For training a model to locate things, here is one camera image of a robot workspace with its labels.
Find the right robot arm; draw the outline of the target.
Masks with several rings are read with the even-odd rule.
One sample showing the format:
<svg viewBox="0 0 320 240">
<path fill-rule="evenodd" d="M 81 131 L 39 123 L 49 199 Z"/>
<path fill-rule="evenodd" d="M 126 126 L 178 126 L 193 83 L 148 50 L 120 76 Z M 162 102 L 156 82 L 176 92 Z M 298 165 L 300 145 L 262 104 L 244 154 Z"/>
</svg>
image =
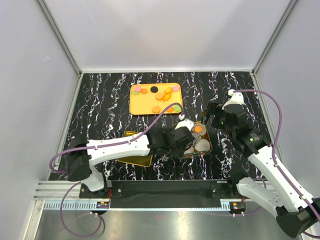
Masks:
<svg viewBox="0 0 320 240">
<path fill-rule="evenodd" d="M 202 124 L 211 120 L 212 127 L 224 131 L 233 147 L 253 163 L 266 177 L 273 191 L 257 185 L 246 174 L 229 177 L 228 195 L 245 196 L 271 213 L 281 230 L 296 238 L 319 222 L 320 200 L 304 189 L 281 161 L 272 155 L 268 138 L 248 121 L 240 103 L 221 104 L 211 100 L 201 113 Z"/>
</svg>

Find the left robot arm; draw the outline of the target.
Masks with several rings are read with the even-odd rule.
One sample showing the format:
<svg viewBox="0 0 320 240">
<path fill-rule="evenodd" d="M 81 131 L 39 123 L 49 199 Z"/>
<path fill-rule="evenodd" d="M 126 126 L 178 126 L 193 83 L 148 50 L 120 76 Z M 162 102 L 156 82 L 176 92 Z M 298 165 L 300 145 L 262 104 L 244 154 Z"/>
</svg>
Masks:
<svg viewBox="0 0 320 240">
<path fill-rule="evenodd" d="M 194 141 L 191 130 L 182 126 L 154 128 L 132 136 L 89 140 L 79 144 L 66 154 L 66 176 L 69 182 L 81 182 L 97 198 L 108 193 L 103 174 L 96 169 L 101 163 L 135 156 L 166 156 L 181 159 Z"/>
</svg>

